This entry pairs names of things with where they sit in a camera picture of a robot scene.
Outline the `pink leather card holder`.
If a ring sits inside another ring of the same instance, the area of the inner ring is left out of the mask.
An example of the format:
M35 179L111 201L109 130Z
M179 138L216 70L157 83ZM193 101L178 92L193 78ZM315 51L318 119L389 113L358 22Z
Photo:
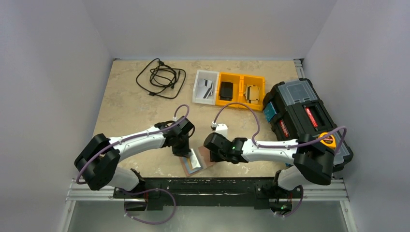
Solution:
M204 146L191 148L188 157L180 157L186 177L195 175L215 164L211 161L210 151Z

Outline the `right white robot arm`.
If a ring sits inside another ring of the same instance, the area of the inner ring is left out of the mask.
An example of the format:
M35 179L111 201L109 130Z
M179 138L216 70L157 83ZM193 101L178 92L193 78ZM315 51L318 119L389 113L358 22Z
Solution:
M310 135L287 141L252 141L248 138L228 140L213 132L204 141L210 151L212 162L273 161L291 164L279 171L271 184L272 192L279 197L299 185L313 183L322 186L331 184L334 151Z

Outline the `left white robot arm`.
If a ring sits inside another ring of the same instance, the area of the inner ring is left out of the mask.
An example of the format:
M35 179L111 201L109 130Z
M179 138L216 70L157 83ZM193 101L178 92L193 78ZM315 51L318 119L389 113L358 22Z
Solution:
M166 121L155 124L147 130L122 137L106 137L103 133L95 135L74 161L83 181L91 190L105 186L125 190L137 198L144 193L144 180L132 169L119 167L119 163L136 154L165 147L171 147L177 157L189 157L190 132L195 126L184 117L179 121Z

